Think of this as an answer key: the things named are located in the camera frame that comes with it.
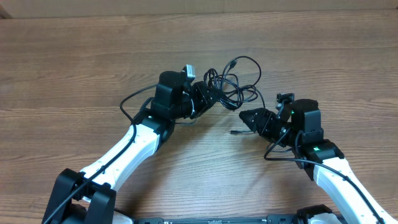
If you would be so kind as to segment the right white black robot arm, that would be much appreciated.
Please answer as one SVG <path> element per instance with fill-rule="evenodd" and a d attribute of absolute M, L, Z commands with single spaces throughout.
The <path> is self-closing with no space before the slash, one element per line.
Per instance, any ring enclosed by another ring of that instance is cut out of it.
<path fill-rule="evenodd" d="M 396 223 L 364 188 L 338 146 L 324 137 L 318 101 L 278 96 L 278 112 L 242 111 L 248 128 L 269 141 L 264 159 L 276 146 L 290 147 L 299 169 L 323 189 L 346 223 Z"/>

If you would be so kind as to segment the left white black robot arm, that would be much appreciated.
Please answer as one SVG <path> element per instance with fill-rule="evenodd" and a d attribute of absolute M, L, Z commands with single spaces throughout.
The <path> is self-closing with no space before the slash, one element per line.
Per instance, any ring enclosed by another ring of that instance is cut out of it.
<path fill-rule="evenodd" d="M 195 69 L 162 72 L 124 137 L 105 155 L 76 172 L 57 177 L 43 223 L 133 223 L 115 210 L 116 194 L 134 170 L 152 156 L 174 131 L 176 120 L 195 119 L 216 99 L 204 82 L 195 81 Z"/>

